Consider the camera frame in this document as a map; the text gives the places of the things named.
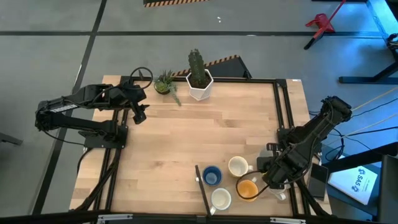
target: yellow and black hazard tape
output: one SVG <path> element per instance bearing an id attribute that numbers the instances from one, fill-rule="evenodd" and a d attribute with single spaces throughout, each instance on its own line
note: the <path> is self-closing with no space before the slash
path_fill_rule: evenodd
<path id="1" fill-rule="evenodd" d="M 194 3 L 194 2 L 204 2 L 209 0 L 170 0 L 170 1 L 159 1 L 159 2 L 151 2 L 145 4 L 145 7 L 157 7 L 157 6 L 171 6 L 176 4 L 186 4 L 186 3 Z"/>
<path id="2" fill-rule="evenodd" d="M 215 61 L 206 63 L 205 64 L 205 68 L 208 68 L 208 67 L 210 67 L 212 65 L 216 65 L 218 63 L 223 63 L 223 62 L 226 62 L 228 60 L 235 59 L 235 58 L 240 58 L 240 56 L 239 55 L 231 55 L 231 56 L 226 57 L 226 58 L 221 58 L 219 60 L 215 60 Z M 185 69 L 185 70 L 173 73 L 173 76 L 187 76 L 190 72 L 191 72 L 190 69 Z"/>

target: white hexagonal planter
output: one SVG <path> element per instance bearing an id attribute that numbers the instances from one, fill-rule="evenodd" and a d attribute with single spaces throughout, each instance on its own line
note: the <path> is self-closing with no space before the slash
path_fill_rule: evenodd
<path id="1" fill-rule="evenodd" d="M 211 76 L 209 70 L 205 69 L 205 72 L 208 74 L 208 76 L 211 78 L 211 82 L 209 83 L 209 85 L 204 88 L 204 89 L 200 89 L 200 88 L 193 88 L 191 86 L 191 83 L 189 83 L 189 77 L 191 76 L 192 73 L 189 73 L 186 77 L 188 85 L 189 85 L 189 95 L 191 95 L 195 100 L 197 101 L 201 101 L 201 100 L 205 100 L 207 98 L 210 97 L 210 93 L 211 93 L 211 88 L 213 86 L 213 82 L 214 79 Z"/>

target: wooden tabletop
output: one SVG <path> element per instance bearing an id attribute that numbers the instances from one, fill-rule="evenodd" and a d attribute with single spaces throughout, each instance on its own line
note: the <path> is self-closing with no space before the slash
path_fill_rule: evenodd
<path id="1" fill-rule="evenodd" d="M 106 75 L 103 83 L 117 85 L 121 77 Z M 235 192 L 236 178 L 228 173 L 228 161 L 233 156 L 244 157 L 256 166 L 256 157 L 269 142 L 277 142 L 279 127 L 274 91 L 266 83 L 217 83 L 211 97 L 197 102 L 189 94 L 185 82 L 176 82 L 178 106 L 171 95 L 160 95 L 154 88 L 145 89 L 148 104 L 147 119 L 135 125 L 129 112 L 129 133 L 122 150 L 111 210 L 133 213 L 206 213 L 199 184 L 195 182 L 195 165 L 202 171 L 216 165 L 223 171 L 223 181 L 217 187 L 205 186 L 211 206 L 211 193 L 218 187 L 226 188 L 232 204 L 217 215 L 278 215 L 291 216 L 289 193 L 279 201 L 265 191 L 254 202 L 240 200 Z M 296 126 L 310 118 L 300 80 L 287 80 L 289 98 Z M 285 126 L 287 117 L 280 90 Z M 111 119 L 112 111 L 96 110 L 95 121 Z M 104 149 L 92 150 L 82 161 L 70 208 L 79 206 L 93 190 L 100 176 Z M 259 189 L 262 181 L 257 182 Z M 303 213 L 298 188 L 298 209 Z M 104 188 L 101 208 L 108 186 Z M 320 202 L 331 213 L 326 194 Z"/>

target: red stand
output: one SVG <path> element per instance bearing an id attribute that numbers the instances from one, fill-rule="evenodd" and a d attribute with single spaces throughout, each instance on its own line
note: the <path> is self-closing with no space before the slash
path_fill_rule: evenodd
<path id="1" fill-rule="evenodd" d="M 307 23 L 305 26 L 309 27 L 313 23 L 316 23 L 316 25 L 319 27 L 319 30 L 315 33 L 315 35 L 312 37 L 310 42 L 304 47 L 305 50 L 309 49 L 311 45 L 319 38 L 319 36 L 322 36 L 324 32 L 335 32 L 335 29 L 331 25 L 330 21 L 334 18 L 336 13 L 340 10 L 340 8 L 343 6 L 343 4 L 346 2 L 346 0 L 342 0 L 340 5 L 337 7 L 337 9 L 334 11 L 334 13 L 331 15 L 330 19 L 328 19 L 327 15 L 325 13 L 317 14 L 315 16 L 315 19 Z"/>

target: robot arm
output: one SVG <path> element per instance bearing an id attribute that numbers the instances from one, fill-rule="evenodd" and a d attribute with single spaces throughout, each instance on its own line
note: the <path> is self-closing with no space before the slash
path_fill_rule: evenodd
<path id="1" fill-rule="evenodd" d="M 65 116 L 62 112 L 76 108 L 99 109 L 100 111 L 131 108 L 134 112 L 134 122 L 140 124 L 146 119 L 144 111 L 149 106 L 138 104 L 144 99 L 146 99 L 144 90 L 139 85 L 133 85 L 129 82 L 124 82 L 118 86 L 87 85 L 75 94 L 50 101 L 41 101 L 36 111 L 35 126 L 39 131 L 57 128 L 78 129 L 80 130 L 79 133 L 85 138 L 99 137 L 100 140 L 95 141 L 115 142 L 122 137 L 119 134 L 121 128 L 117 121 L 96 122 Z"/>
<path id="2" fill-rule="evenodd" d="M 282 153 L 265 162 L 263 181 L 270 187 L 301 179 L 309 170 L 315 147 L 341 122 L 351 118 L 351 106 L 337 96 L 324 99 L 320 114 L 304 126 L 291 129 L 279 136 Z"/>

